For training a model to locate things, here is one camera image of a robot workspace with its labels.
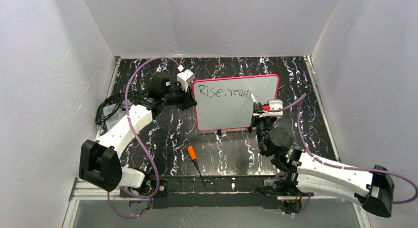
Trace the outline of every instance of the wire bundle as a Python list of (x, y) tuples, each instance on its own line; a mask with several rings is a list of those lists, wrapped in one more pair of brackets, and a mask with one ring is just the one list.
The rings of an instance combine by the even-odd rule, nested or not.
[[(128, 92), (128, 99), (138, 98), (141, 94), (142, 93), (139, 93), (139, 92)], [(126, 110), (125, 108), (126, 106), (122, 105), (124, 101), (124, 95), (125, 93), (114, 94), (106, 98), (103, 101), (103, 103), (100, 104), (96, 112), (96, 118), (95, 118), (96, 125), (101, 125), (107, 120), (109, 120), (117, 112), (117, 110), (119, 110), (120, 107), (122, 108), (122, 110)], [(112, 104), (116, 104), (114, 109), (109, 114), (103, 115), (103, 109), (106, 106), (112, 105)]]
[(141, 213), (139, 213), (139, 215), (136, 215), (136, 216), (126, 216), (126, 215), (123, 215), (122, 213), (118, 212), (118, 211), (117, 211), (117, 210), (113, 207), (113, 204), (112, 204), (112, 202), (110, 201), (110, 193), (109, 193), (109, 192), (107, 192), (107, 201), (108, 201), (108, 203), (109, 203), (110, 208), (112, 209), (112, 211), (113, 211), (116, 215), (118, 215), (119, 217), (122, 217), (122, 218), (126, 218), (126, 219), (134, 219), (134, 218), (139, 218), (139, 217), (142, 217), (142, 216), (144, 216), (145, 214), (147, 214), (147, 213), (149, 212), (149, 210), (151, 210), (151, 208), (152, 208), (152, 198), (150, 198), (150, 199), (149, 199), (149, 201), (150, 201), (150, 203), (151, 203), (151, 206), (150, 206), (150, 207), (146, 207), (146, 208), (144, 208), (144, 209), (141, 211)]

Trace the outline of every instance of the orange screwdriver handle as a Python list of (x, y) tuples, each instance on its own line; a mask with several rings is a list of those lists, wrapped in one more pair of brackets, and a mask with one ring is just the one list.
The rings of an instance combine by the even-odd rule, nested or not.
[(188, 147), (187, 147), (187, 152), (189, 153), (189, 155), (190, 155), (190, 159), (191, 159), (192, 161), (196, 159), (195, 150), (193, 149), (193, 147), (192, 147), (192, 146), (188, 146)]

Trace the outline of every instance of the red whiteboard frame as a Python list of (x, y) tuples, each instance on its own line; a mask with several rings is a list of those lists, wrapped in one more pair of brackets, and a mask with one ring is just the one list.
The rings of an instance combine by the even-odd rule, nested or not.
[[(228, 80), (228, 79), (260, 78), (260, 77), (268, 77), (268, 76), (277, 77), (277, 87), (276, 87), (276, 93), (275, 93), (275, 99), (277, 99), (277, 92), (279, 91), (280, 77), (276, 74), (260, 74), (260, 75), (239, 76), (239, 77), (225, 77), (225, 78), (217, 78), (217, 79), (199, 79), (199, 80), (196, 80), (195, 82), (193, 82), (193, 84), (192, 84), (192, 95), (193, 95), (193, 98), (196, 99), (195, 98), (194, 86), (197, 83), (209, 82), (209, 81), (219, 81), (219, 80)], [(196, 107), (194, 107), (194, 110), (195, 110), (195, 116), (196, 116), (196, 125), (197, 125), (197, 129), (199, 131), (233, 130), (233, 129), (244, 129), (244, 128), (249, 127), (249, 126), (247, 126), (247, 127), (243, 126), (243, 127), (234, 127), (234, 128), (224, 128), (224, 129), (201, 130), (201, 129), (199, 129), (199, 122), (197, 120), (197, 109), (196, 109)]]

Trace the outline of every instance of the screwdriver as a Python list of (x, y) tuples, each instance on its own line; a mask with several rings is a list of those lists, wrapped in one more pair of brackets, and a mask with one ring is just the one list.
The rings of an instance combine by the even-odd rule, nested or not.
[(188, 146), (187, 147), (187, 152), (189, 153), (190, 159), (192, 160), (193, 164), (195, 165), (197, 171), (199, 172), (199, 175), (200, 175), (200, 178), (203, 182), (203, 185), (206, 186), (205, 181), (203, 180), (202, 174), (200, 173), (199, 165), (197, 165), (195, 150), (193, 149), (192, 146)]

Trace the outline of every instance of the whiteboard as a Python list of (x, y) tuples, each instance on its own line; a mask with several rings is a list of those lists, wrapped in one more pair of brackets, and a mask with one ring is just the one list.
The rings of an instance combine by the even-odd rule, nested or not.
[(192, 85), (197, 128), (200, 131), (247, 128), (251, 124), (253, 100), (276, 99), (276, 74), (197, 80)]

